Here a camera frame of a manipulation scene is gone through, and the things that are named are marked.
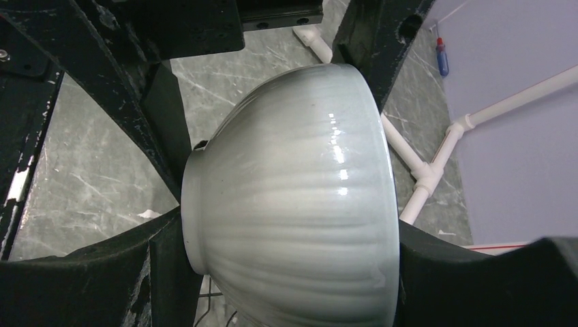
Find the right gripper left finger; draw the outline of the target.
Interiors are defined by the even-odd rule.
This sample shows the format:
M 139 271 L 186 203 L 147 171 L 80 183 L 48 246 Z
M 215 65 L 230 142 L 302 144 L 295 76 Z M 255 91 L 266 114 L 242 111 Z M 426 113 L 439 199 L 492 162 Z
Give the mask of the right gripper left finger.
M 1 263 L 2 326 L 193 326 L 181 211 L 63 257 Z

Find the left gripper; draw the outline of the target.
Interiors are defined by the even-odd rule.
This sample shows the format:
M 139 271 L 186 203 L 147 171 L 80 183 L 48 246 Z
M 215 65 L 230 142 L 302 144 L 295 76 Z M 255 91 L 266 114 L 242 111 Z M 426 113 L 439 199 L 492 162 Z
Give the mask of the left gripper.
M 190 141 L 164 60 L 322 17 L 321 1 L 2 1 L 1 75 L 39 80 L 48 58 L 63 72 L 10 259 L 61 257 L 178 206 Z

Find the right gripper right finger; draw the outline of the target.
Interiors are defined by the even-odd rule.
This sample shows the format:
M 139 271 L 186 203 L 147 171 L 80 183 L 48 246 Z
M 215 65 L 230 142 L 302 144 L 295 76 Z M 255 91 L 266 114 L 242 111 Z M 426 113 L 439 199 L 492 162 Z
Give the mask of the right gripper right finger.
M 396 326 L 576 326 L 577 239 L 541 238 L 500 255 L 399 224 Z

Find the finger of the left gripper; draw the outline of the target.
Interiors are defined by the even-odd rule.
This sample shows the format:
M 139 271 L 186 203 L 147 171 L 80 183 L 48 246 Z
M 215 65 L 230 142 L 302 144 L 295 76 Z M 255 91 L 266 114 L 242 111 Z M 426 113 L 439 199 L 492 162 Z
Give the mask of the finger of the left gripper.
M 364 76 L 378 110 L 390 95 L 407 53 L 434 0 L 352 0 L 332 44 L 332 63 Z

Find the ribbed white bowl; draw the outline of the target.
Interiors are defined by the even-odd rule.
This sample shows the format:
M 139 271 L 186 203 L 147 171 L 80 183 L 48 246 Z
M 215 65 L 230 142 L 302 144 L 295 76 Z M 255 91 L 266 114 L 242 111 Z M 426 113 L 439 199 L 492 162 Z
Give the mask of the ribbed white bowl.
M 374 97 L 346 64 L 253 89 L 182 182 L 194 271 L 258 326 L 392 326 L 399 220 Z

